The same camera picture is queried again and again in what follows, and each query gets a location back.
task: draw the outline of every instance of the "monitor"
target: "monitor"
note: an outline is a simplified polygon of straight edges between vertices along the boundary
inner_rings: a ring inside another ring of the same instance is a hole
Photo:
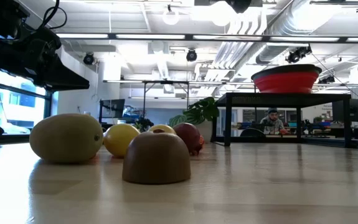
[[[358,99],[350,99],[351,121],[358,122]],[[343,122],[343,101],[332,103],[333,121]]]
[[[122,118],[125,107],[125,99],[103,100],[102,118]]]

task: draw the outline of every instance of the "man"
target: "man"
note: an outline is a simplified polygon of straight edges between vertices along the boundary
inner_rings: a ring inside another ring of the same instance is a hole
[[[260,123],[265,124],[265,134],[286,134],[283,122],[278,119],[277,108],[269,108],[267,117],[263,118]]]

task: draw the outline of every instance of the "camera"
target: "camera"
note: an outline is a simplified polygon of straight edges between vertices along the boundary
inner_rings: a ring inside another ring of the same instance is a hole
[[[83,58],[83,62],[85,65],[94,65],[96,64],[96,60],[94,58],[93,52],[86,53],[86,56]]]
[[[195,62],[197,60],[197,53],[194,49],[190,49],[186,58],[188,62]]]

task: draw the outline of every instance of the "table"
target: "table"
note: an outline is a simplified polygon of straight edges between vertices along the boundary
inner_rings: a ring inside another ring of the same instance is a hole
[[[226,93],[217,100],[218,107],[225,107],[224,130],[231,130],[231,113],[233,107],[277,107],[296,108],[296,138],[294,142],[302,142],[301,108],[322,105],[336,101],[343,101],[344,111],[344,147],[351,146],[352,130],[350,117],[349,94],[304,94],[304,93]],[[217,118],[213,120],[212,141],[224,142],[224,146],[230,146],[235,142],[255,142],[247,137],[231,137],[230,131],[225,131],[224,137],[216,136]]]

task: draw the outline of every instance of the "red bowl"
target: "red bowl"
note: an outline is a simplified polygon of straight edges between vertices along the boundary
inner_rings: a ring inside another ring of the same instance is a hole
[[[314,65],[284,65],[260,71],[251,79],[261,93],[311,93],[321,73]]]

